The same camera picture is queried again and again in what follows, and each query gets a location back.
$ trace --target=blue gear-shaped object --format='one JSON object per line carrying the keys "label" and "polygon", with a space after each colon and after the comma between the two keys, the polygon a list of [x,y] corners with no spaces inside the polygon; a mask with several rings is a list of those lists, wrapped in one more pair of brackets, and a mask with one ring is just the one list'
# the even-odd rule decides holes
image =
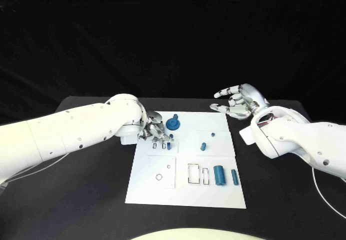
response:
{"label": "blue gear-shaped object", "polygon": [[170,118],[165,122],[165,127],[170,131],[174,131],[180,127],[180,121],[178,121],[178,116],[174,114],[173,118]]}

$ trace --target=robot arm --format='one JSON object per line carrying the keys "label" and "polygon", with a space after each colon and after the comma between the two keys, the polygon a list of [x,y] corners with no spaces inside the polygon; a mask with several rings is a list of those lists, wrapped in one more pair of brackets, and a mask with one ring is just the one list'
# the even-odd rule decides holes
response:
{"label": "robot arm", "polygon": [[211,104],[210,108],[239,120],[253,115],[250,125],[239,131],[245,143],[255,143],[271,159],[292,153],[312,168],[346,178],[346,126],[330,122],[310,123],[292,109],[271,106],[249,84],[226,88],[214,97],[226,94],[233,94],[230,107]]}
{"label": "robot arm", "polygon": [[135,144],[138,133],[160,129],[138,99],[118,94],[108,104],[95,103],[47,116],[0,126],[0,185],[23,169],[118,136],[121,144]]}

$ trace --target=robotic hand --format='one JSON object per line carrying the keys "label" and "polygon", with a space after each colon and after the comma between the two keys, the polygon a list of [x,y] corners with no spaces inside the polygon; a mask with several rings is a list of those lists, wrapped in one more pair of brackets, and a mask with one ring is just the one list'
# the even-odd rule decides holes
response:
{"label": "robotic hand", "polygon": [[72,108],[47,116],[0,126],[0,185],[30,166],[90,145],[119,137],[135,144],[154,136],[164,141],[162,118],[145,109],[129,94],[115,95],[105,103]]}
{"label": "robotic hand", "polygon": [[346,126],[330,122],[310,123],[304,116],[281,106],[271,106],[259,91],[242,84],[220,90],[213,97],[232,94],[229,107],[211,104],[210,109],[237,120],[253,118],[239,131],[248,145],[256,144],[271,159],[292,153],[307,164],[346,178]]}

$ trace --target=black table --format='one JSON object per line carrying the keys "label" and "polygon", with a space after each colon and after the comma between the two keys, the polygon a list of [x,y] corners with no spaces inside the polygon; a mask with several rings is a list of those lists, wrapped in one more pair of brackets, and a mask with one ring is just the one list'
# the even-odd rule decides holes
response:
{"label": "black table", "polygon": [[[56,111],[106,99],[67,97]],[[211,112],[210,103],[227,104],[224,99],[141,98],[139,102],[147,110],[187,112]],[[298,101],[269,102],[307,117]],[[246,209],[125,204],[135,145],[121,145],[112,137],[8,184],[0,196],[0,239],[131,239],[173,228],[220,229],[279,240],[346,239],[346,220],[317,194],[310,166],[292,154],[268,159],[240,138],[249,121],[226,119]],[[315,179],[324,197],[346,213],[344,183],[320,171]]]}

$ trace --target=white board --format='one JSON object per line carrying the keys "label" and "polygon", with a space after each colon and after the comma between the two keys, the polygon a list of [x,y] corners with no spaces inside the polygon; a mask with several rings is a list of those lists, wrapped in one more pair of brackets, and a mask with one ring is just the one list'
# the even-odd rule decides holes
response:
{"label": "white board", "polygon": [[[158,142],[152,149],[152,137],[138,141],[125,203],[245,209],[242,181],[224,114],[165,111],[158,113],[162,123],[177,114],[180,128],[175,131],[164,130],[167,135],[173,134],[170,150],[162,149]],[[204,151],[200,150],[201,142],[206,143]],[[188,183],[188,164],[197,164],[199,183]],[[214,184],[213,166],[217,165],[223,167],[223,186]],[[207,168],[209,184],[203,184],[203,168]],[[232,169],[237,173],[239,185],[233,185]]]}

